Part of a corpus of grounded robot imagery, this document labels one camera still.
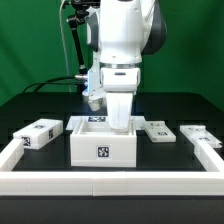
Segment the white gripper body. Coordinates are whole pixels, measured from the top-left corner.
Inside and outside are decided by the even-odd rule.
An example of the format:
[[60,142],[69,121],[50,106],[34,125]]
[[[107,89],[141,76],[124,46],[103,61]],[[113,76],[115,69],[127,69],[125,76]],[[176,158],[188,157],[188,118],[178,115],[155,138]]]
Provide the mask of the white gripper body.
[[129,130],[132,101],[139,85],[139,69],[101,69],[101,82],[106,92],[107,115],[111,129]]

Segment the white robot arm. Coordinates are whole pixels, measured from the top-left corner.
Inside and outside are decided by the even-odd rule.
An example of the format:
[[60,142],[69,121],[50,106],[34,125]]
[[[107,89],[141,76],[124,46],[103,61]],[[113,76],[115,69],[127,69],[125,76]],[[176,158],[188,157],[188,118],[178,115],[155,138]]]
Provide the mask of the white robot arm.
[[166,35],[159,0],[100,0],[99,8],[90,9],[87,43],[93,64],[84,95],[94,111],[106,105],[112,130],[129,130],[142,56],[156,53]]

